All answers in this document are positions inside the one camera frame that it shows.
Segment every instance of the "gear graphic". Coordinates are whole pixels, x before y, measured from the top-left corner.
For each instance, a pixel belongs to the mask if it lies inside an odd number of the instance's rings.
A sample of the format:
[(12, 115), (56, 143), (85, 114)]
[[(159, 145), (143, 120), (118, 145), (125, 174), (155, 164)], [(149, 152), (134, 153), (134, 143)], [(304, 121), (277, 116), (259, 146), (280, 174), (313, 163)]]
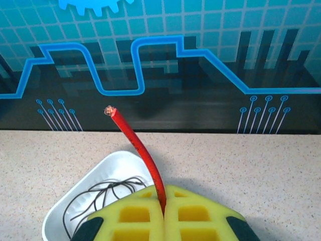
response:
[[(119, 11), (117, 3), (120, 0), (58, 0), (59, 7), (66, 10), (67, 5), (73, 5), (76, 7), (80, 16), (85, 15), (85, 9), (93, 9), (97, 17), (102, 16), (102, 8), (110, 7), (113, 13)], [(129, 4), (132, 4), (134, 0), (126, 0)]]

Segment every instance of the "blue circuit line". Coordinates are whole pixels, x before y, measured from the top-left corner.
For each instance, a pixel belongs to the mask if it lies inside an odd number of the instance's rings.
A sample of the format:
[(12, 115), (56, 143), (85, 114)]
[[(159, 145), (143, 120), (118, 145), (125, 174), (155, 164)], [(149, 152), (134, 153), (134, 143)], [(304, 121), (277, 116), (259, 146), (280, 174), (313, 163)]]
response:
[(19, 99), (22, 98), (27, 86), (29, 75), (34, 65), (54, 64), (54, 60), (50, 55), (52, 51), (80, 51), (88, 65), (89, 71), (95, 83), (97, 90), (105, 96), (130, 96), (141, 95), (145, 91), (145, 83), (142, 74), (142, 68), (139, 57), (139, 48), (148, 45), (165, 45), (176, 44), (176, 55), (178, 58), (204, 57), (219, 71), (222, 72), (237, 88), (244, 94), (320, 94), (320, 87), (301, 87), (301, 88), (249, 88), (242, 80), (240, 80), (222, 61), (220, 61), (209, 49), (184, 49), (184, 36), (157, 36), (143, 37), (133, 41), (130, 51), (136, 73), (138, 88), (127, 90), (105, 90), (98, 76), (95, 64), (88, 49), (80, 43), (53, 43), (39, 44), (44, 57), (29, 58), (26, 60), (16, 93), (0, 94), (0, 99)]

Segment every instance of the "speckled countertop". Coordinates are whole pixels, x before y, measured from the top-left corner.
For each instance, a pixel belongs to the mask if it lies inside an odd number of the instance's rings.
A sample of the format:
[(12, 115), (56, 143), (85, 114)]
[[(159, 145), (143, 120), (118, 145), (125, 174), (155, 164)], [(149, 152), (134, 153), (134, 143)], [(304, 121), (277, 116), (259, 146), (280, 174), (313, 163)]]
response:
[[(139, 134), (166, 183), (243, 214), (261, 240), (320, 240), (321, 136)], [(0, 131), (0, 240), (42, 240), (49, 209), (121, 133)]]

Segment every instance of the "countertop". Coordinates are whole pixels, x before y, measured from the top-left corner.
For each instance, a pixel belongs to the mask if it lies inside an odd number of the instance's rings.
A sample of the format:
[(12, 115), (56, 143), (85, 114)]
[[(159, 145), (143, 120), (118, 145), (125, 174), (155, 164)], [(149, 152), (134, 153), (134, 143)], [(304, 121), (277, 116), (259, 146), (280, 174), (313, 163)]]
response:
[[(246, 217), (261, 240), (320, 240), (321, 136), (139, 133), (164, 181)], [(0, 131), (0, 240), (42, 240), (49, 209), (122, 133)]]

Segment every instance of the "grid pattern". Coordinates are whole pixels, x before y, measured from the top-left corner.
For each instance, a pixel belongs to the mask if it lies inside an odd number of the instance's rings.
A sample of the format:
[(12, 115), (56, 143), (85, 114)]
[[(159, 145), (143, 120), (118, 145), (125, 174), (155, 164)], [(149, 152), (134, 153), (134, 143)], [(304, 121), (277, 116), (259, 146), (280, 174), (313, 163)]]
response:
[[(223, 62), (236, 60), (242, 31), (251, 39), (245, 68), (255, 66), (262, 35), (275, 30), (265, 68), (274, 68), (286, 31), (299, 29), (289, 60), (310, 50), (305, 67), (321, 83), (321, 2), (319, 0), (135, 0), (119, 1), (119, 12), (103, 8), (103, 17), (92, 10), (79, 16), (74, 6), (62, 10), (58, 0), (8, 0), (0, 2), (0, 54), (13, 71), (21, 71), (30, 47), (40, 43), (98, 42), (103, 64), (98, 70), (132, 68), (121, 62), (116, 41), (143, 36), (184, 34), (197, 38), (197, 48), (209, 48)], [(175, 69), (175, 64), (142, 63)], [(62, 77), (84, 65), (57, 67)]]

